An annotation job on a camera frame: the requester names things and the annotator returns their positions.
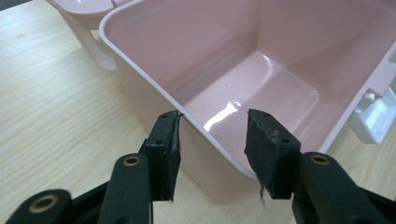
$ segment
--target metal screw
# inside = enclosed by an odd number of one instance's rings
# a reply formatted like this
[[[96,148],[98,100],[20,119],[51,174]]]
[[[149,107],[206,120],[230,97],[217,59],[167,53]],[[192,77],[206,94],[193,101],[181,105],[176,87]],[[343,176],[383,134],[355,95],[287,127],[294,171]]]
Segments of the metal screw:
[[[45,195],[29,206],[29,212],[34,214],[45,212],[55,206],[58,201],[59,197],[56,194]]]

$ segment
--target wood grain surface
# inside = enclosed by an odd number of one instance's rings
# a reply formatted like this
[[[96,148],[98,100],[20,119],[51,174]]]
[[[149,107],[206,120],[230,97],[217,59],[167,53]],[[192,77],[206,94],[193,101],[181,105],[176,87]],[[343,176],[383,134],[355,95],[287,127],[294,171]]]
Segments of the wood grain surface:
[[[109,179],[116,159],[148,133],[117,72],[101,70],[44,0],[0,12],[0,223],[44,189],[73,197]],[[396,128],[363,144],[346,125],[332,144],[358,185],[396,194]],[[295,223],[290,201],[213,203],[180,170],[174,203],[154,203],[155,223]]]

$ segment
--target white plastic clip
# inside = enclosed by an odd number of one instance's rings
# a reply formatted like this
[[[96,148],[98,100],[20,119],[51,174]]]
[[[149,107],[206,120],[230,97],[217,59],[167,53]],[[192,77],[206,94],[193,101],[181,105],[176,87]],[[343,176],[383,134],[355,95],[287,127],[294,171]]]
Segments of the white plastic clip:
[[[396,96],[388,88],[379,99],[373,93],[366,93],[348,123],[363,143],[381,144],[395,116]]]

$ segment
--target black mechanical arm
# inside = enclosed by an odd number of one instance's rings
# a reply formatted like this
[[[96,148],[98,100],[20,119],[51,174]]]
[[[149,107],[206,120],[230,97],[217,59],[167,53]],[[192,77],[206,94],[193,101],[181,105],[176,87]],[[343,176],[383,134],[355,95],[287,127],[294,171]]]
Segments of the black mechanical arm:
[[[37,193],[8,220],[25,223],[152,223],[152,202],[173,200],[180,164],[180,113],[159,116],[139,153],[119,158],[110,180],[72,200],[63,189]],[[396,223],[396,202],[359,188],[338,162],[301,143],[274,117],[250,109],[245,153],[273,199],[290,199],[298,224]]]

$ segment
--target plastic bin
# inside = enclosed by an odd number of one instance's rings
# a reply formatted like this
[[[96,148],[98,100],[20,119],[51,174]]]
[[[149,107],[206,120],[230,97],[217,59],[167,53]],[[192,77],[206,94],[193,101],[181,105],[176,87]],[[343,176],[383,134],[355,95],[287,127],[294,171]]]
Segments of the plastic bin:
[[[259,190],[248,109],[325,152],[361,97],[393,80],[395,24],[385,0],[144,0],[107,14],[100,34],[145,127],[184,113],[183,169],[230,203]]]

